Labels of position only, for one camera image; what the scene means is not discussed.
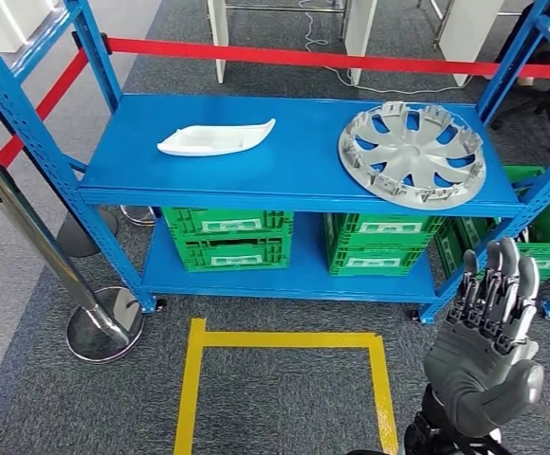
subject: green plastic crate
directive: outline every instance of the green plastic crate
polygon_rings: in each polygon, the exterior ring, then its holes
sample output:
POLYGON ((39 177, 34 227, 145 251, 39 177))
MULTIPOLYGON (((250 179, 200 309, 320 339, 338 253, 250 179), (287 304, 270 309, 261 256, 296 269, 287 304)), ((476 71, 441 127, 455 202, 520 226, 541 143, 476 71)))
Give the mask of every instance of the green plastic crate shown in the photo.
POLYGON ((290 263, 292 237, 176 242, 188 272, 283 268, 290 263))
POLYGON ((181 209, 161 211, 176 241, 287 237, 292 233, 291 211, 181 209))
MULTIPOLYGON (((505 170, 511 183, 519 182, 544 172, 539 166, 505 166, 505 170)), ((459 218, 456 221, 458 234, 463 246, 474 248, 492 229, 497 222, 492 218, 459 218)), ((517 249, 522 254, 528 255, 536 262, 542 280, 550 278, 550 205, 542 211, 530 225, 538 233, 536 241, 517 243, 517 249)))
POLYGON ((338 242, 343 246, 426 247, 444 222, 443 216, 332 215, 338 242))
POLYGON ((435 234, 434 240, 446 277, 462 265, 462 255, 466 248, 454 218, 446 219, 441 230, 435 234))
POLYGON ((332 214, 324 215, 324 225, 332 275, 407 275, 424 249, 399 245, 343 246, 338 241, 332 214))

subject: stanchion base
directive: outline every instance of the stanchion base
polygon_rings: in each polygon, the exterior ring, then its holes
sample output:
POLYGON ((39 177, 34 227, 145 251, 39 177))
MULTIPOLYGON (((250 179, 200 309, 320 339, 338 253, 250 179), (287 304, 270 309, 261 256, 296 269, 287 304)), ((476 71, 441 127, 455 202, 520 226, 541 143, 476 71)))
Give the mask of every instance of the stanchion base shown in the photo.
POLYGON ((107 287, 95 293, 96 300, 113 320, 128 331, 129 343, 122 345, 97 327, 82 307, 69 319, 67 344, 75 356, 90 363, 107 363, 129 353, 144 328, 141 305, 124 287, 107 287))
MULTIPOLYGON (((98 209, 98 212, 113 232, 113 235, 117 235, 118 222, 114 215, 104 209, 98 209)), ((101 252, 101 249, 95 242, 86 234, 70 213, 67 214, 66 218, 64 218, 64 222, 58 231, 56 240, 64 254, 71 258, 87 258, 101 252)))
POLYGON ((128 221, 135 226, 154 226, 156 223, 155 214, 150 207, 138 206, 119 206, 128 221))

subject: shelf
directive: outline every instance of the shelf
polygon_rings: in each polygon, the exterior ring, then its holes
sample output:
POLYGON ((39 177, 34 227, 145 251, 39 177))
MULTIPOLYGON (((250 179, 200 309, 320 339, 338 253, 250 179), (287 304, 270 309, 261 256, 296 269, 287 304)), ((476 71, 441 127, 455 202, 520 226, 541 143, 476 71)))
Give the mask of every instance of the shelf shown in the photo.
POLYGON ((159 219, 147 257, 143 285, 160 294, 404 303, 437 300, 426 253, 405 277, 332 277, 328 273, 324 235, 321 214, 297 213, 289 268, 188 273, 166 223, 159 219))
MULTIPOLYGON (((89 204, 424 214, 378 199, 340 164, 338 137, 377 101, 193 95, 125 95, 80 184, 89 204), (193 124, 230 125, 277 119, 249 151, 208 158, 166 155, 156 144, 193 124)), ((474 107, 443 104, 484 139, 487 179, 452 216, 517 214, 517 201, 474 107)))

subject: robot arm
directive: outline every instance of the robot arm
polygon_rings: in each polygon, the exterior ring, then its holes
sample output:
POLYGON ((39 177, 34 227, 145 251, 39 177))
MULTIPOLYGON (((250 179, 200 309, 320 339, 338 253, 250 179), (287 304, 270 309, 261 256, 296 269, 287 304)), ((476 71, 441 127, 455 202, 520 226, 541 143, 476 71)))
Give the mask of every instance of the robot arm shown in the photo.
POLYGON ((520 258, 508 238, 488 245, 481 282, 473 251, 464 261, 458 298, 424 364, 453 428, 483 437, 541 396, 543 367, 532 360, 538 346, 528 338, 539 276, 534 260, 520 258))

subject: blue metal shelf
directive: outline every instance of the blue metal shelf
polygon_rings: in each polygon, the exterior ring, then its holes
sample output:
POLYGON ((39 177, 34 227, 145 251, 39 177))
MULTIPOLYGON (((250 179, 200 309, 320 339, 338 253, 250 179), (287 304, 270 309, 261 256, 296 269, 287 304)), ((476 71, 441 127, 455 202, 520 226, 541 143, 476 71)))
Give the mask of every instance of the blue metal shelf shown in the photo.
MULTIPOLYGON (((70 11, 13 68, 0 56, 0 111, 29 154, 98 245, 146 313, 154 293, 193 293, 304 299, 375 300, 422 303, 421 322, 431 323, 453 298, 461 270, 434 290, 423 254, 406 277, 331 277, 323 255, 319 215, 296 217, 292 266, 283 270, 188 274, 163 222, 158 223, 143 276, 126 256, 100 216, 100 204, 140 206, 285 209, 296 212, 424 214, 382 201, 360 187, 340 165, 338 135, 373 100, 298 100, 182 95, 122 95, 88 0, 64 0, 70 11), (103 138, 79 181, 21 87, 47 49, 75 26, 98 85, 113 113, 103 138), (181 158, 159 152, 156 143, 191 124, 247 124, 277 120, 258 147, 240 154, 181 158)), ((550 204, 550 167, 517 201, 488 138, 487 124, 539 41, 550 42, 550 0, 536 0, 526 22, 476 106, 443 104, 483 140, 487 178, 476 197, 448 216, 501 216, 502 221, 476 249, 486 258, 492 239, 515 236, 550 204)))
MULTIPOLYGON (((293 211, 424 211, 378 199, 350 178, 338 157, 338 136, 378 101, 302 100, 183 95, 125 95, 85 177, 88 204, 221 207, 293 211), (193 124, 277 122, 258 147, 206 158, 166 155, 157 142, 193 124)), ((443 104, 484 140, 487 179, 474 199, 437 213, 512 217, 517 201, 474 106, 443 104)))
POLYGON ((290 266, 231 272, 186 272, 163 219, 155 227, 143 285, 150 292, 290 299, 434 302, 431 269, 422 254, 405 277, 333 277, 328 273, 323 217, 298 213, 290 266))

